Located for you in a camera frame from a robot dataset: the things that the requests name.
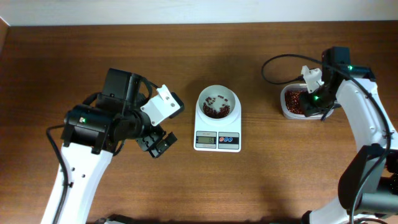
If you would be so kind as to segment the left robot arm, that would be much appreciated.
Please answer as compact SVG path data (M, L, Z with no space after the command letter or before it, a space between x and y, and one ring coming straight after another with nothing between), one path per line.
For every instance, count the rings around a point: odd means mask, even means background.
M177 140L161 122L184 110L165 86L136 73L110 68L101 92L90 95L65 115L57 147L47 128L59 168L42 223L85 223L98 184L127 140L151 157L160 157Z

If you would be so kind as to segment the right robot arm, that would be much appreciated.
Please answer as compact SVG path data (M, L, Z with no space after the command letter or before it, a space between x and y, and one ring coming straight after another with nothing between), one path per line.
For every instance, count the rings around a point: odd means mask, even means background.
M397 215L397 129L380 101L368 67L352 65L349 48L322 53L320 72L303 67L307 92L299 98L306 117L340 106L354 135L357 154L338 183L338 196L302 223L383 222Z

